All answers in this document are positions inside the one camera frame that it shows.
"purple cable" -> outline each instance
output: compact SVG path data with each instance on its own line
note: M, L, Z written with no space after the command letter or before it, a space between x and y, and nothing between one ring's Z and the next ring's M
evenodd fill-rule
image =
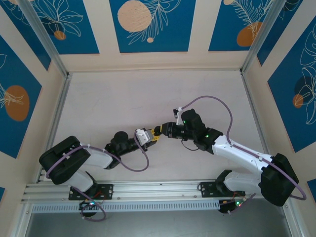
M146 158L146 161L147 161L147 165L145 168L143 169L132 169L132 168L129 168L127 165L125 165L117 156L109 153L108 151L104 150L104 149L100 149L100 148L97 148L97 147L92 147L92 146L80 146L80 147L76 147L74 148L73 150L71 150L70 152L68 152L67 154L65 154L63 157L61 157L46 173L46 178L47 179L50 179L49 178L49 174L51 173L51 171L58 165L60 164L60 162L62 162L64 159L66 159L69 155L71 155L72 153L80 150L80 149L83 149L83 148L91 148L93 150L97 150L97 151L100 151L100 152L103 152L111 157L113 157L114 159L116 159L119 163L121 163L121 165L123 165L126 169L130 170L130 171L133 171L133 172L142 172L144 170L146 170L148 167L149 167L149 159L148 159L148 156L146 154L146 152L144 151L144 149L142 148L142 146L139 144L137 138L136 138L136 131L134 132L134 140L135 140L135 143L136 145L138 146L138 148L141 150L141 152L144 154L145 158ZM84 197L86 197L87 199L89 199L90 201L94 202L95 205L103 212L104 216L102 219L98 219L98 220L93 220L93 219L90 219L90 218L85 218L83 216L83 211L85 210L85 208L83 208L81 210L81 216L84 218L84 220L87 220L87 221L92 221L92 222L100 222L100 221L104 221L105 220L105 217L106 217L106 214L105 214L105 211L104 209L97 203L95 202L92 198L90 198L88 195L86 195L84 192L80 191L79 189L77 189L76 187L73 187L78 193L80 193L81 195L83 195Z
M146 154L146 152L144 151L144 149L142 148L142 146L139 144L137 138L136 138L136 131L134 132L134 140L136 142L136 145L138 146L138 148L141 150L141 152L144 154L145 158L146 158L146 161L147 161L147 165L145 168L143 169L132 169L132 168L129 168L127 165L125 165L117 156L109 153L108 151L105 151L103 149L100 149L100 148L97 148L97 147L92 147L92 146L80 146L80 147L76 147L74 148L73 150L71 150L70 152L68 152L67 154L65 154L63 157L61 157L46 173L46 178L49 179L49 174L51 173L51 171L57 166L60 164L60 162L62 162L64 159L66 159L66 157L68 157L69 155L71 155L72 153L82 149L82 148L91 148L93 150L97 150L97 151L100 151L100 152L104 152L105 154L113 157L114 159L116 159L119 163L121 163L121 165L123 165L126 169L130 170L130 171L133 171L133 172L142 172L144 170L146 170L148 167L149 167L149 159L148 159L148 156Z
M287 173L285 173L283 170L281 170L279 167L277 167L275 164L271 163L270 161L262 158L262 161L264 161L265 163L271 165L274 169L276 169L278 172L280 172L281 174L283 174L303 195L303 197L298 197L298 196L294 196L294 195L290 195L291 198L295 198L298 200L306 200L306 194L303 191L303 189L301 188L301 186L299 186Z
M185 108L187 108L187 107L189 107L191 104L193 104L195 101L197 101L197 100L199 100L199 99L202 99L202 98L215 99L215 100L221 102L221 103L225 106L225 108L227 109L227 111L228 111L228 113L229 113L229 115L230 115L230 117L231 117L231 121L230 121L230 124L229 124L229 126L228 126L226 136L227 136L227 141L228 141L228 143L229 143L230 145L232 145L232 142L231 142L231 140L229 139L229 133L230 133L230 131L231 131L231 129L232 129L232 125L233 125L233 114L232 114L232 111L230 110L230 108L225 104L224 101L222 101L221 99L219 99L219 98L217 98L217 97L215 97L215 96L203 95L203 96L200 96L200 97L194 99L193 101L191 101L190 103L188 103L186 106L183 106L182 109L184 110ZM244 149L244 148L242 148L242 147L240 147L240 146L237 146L237 145L234 145L234 144L233 144L232 146L233 146L233 147L236 147L237 149L239 149L239 150L241 150L241 151L243 151L243 152L246 152L247 154L250 154L250 155L252 155L252 156L254 156L254 157L256 157L256 158L259 158L259 157L260 157L259 155L255 154L255 153L253 153L253 152L251 152L251 151L248 151L248 150L246 150L246 149ZM275 164L273 164L273 163L267 161L267 160L264 159L264 158L262 158L262 161L265 162L265 163L267 163L267 164L269 164L269 165L272 166L274 169L276 169L277 171L279 171L282 175L284 175L284 176L301 192L301 194L302 194L302 196L303 196L303 197L298 197L298 196L290 195L291 198L295 198L295 199L298 199L298 200L306 200L306 198L307 198L307 197L306 197L306 194L305 194L305 192L303 191L303 189L301 188L301 186L299 186L287 173L285 173L283 170L281 170L281 169L280 169L279 167L277 167Z
M99 203L97 203L95 200L93 200L92 198L90 198L87 194L85 194L84 192L81 192L79 189L77 189L76 187L73 187L74 190L76 190L78 193L80 193L82 196L84 196L85 198L87 198L88 200L90 200L91 202L94 203L95 206L97 206L102 212L103 212L103 217L101 219L90 219L90 218L86 218L83 215L83 210L85 210L85 208L87 206L85 206L82 210L81 210L81 216L84 220L86 221L91 221L91 222L100 222L100 221L104 221L106 218L106 214L105 214L105 210L101 207L101 205Z

